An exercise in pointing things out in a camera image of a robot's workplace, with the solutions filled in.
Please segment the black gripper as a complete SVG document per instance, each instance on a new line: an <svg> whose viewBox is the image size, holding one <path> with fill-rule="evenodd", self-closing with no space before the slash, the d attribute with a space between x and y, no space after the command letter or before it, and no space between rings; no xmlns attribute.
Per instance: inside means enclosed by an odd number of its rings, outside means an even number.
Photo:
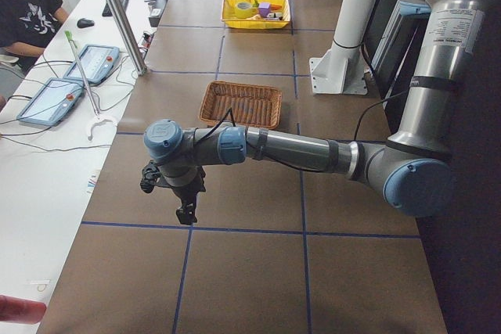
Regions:
<svg viewBox="0 0 501 334"><path fill-rule="evenodd" d="M206 191L206 173L202 167L159 166L159 170L161 178L158 185L171 189L183 202L196 202L197 194ZM187 206L187 212L184 207L179 207L175 214L180 224L197 223L195 203Z"/></svg>

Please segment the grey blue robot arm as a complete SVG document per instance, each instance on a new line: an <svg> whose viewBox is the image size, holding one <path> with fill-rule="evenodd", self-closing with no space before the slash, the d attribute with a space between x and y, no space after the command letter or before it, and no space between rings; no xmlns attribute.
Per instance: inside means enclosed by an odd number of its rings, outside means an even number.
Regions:
<svg viewBox="0 0 501 334"><path fill-rule="evenodd" d="M196 222L196 198L204 190L204 167L246 158L273 160L297 170L338 173L368 185L400 212L428 217L453 193L446 144L455 94L472 60L486 12L499 0L402 0L429 12L398 131L383 145L339 143L220 120L210 129L182 129L159 120L145 131L150 162L141 189L171 189L180 199L177 217Z"/></svg>

